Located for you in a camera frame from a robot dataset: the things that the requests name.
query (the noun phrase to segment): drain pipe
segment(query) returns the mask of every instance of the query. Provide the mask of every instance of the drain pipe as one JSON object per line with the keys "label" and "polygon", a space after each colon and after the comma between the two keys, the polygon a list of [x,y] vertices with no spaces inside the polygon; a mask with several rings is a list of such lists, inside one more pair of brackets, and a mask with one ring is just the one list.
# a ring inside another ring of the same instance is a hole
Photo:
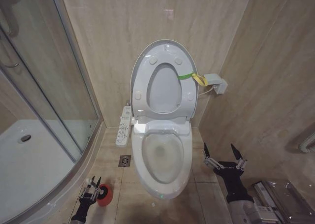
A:
{"label": "drain pipe", "polygon": [[303,153],[315,152],[315,132],[311,133],[299,143],[299,149]]}

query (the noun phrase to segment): toilet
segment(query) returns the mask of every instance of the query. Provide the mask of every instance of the toilet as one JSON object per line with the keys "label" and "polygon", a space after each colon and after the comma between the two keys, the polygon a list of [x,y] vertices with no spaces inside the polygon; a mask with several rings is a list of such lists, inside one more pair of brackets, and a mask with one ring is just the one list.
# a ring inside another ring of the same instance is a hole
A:
{"label": "toilet", "polygon": [[132,71],[133,161],[143,187],[160,199],[178,196],[189,179],[198,85],[178,76],[193,72],[190,54],[173,40],[147,46]]}

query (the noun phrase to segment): floor drain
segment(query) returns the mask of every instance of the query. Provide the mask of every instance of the floor drain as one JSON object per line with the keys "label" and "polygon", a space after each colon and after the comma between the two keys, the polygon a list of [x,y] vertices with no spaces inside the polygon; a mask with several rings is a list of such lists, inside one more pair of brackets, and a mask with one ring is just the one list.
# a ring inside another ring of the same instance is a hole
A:
{"label": "floor drain", "polygon": [[119,159],[119,167],[130,166],[131,155],[121,155]]}
{"label": "floor drain", "polygon": [[22,142],[26,142],[26,141],[28,141],[28,140],[30,140],[31,139],[31,135],[30,134],[26,134],[26,135],[24,135],[22,138],[21,138],[21,141]]}

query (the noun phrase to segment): yellow tag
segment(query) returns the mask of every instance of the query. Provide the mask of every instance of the yellow tag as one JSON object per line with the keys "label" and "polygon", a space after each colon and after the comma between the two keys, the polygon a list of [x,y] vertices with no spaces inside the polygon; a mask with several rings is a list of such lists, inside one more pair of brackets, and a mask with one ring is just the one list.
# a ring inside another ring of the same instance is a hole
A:
{"label": "yellow tag", "polygon": [[191,76],[200,86],[206,87],[208,85],[205,77],[197,75],[196,73],[193,73]]}

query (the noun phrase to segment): plunger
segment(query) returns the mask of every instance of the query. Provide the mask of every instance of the plunger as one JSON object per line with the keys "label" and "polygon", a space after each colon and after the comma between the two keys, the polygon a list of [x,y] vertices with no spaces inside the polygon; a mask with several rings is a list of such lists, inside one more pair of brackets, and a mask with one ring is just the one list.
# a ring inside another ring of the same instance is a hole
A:
{"label": "plunger", "polygon": [[108,184],[100,184],[99,189],[101,190],[97,196],[97,203],[101,207],[107,206],[113,199],[113,190]]}

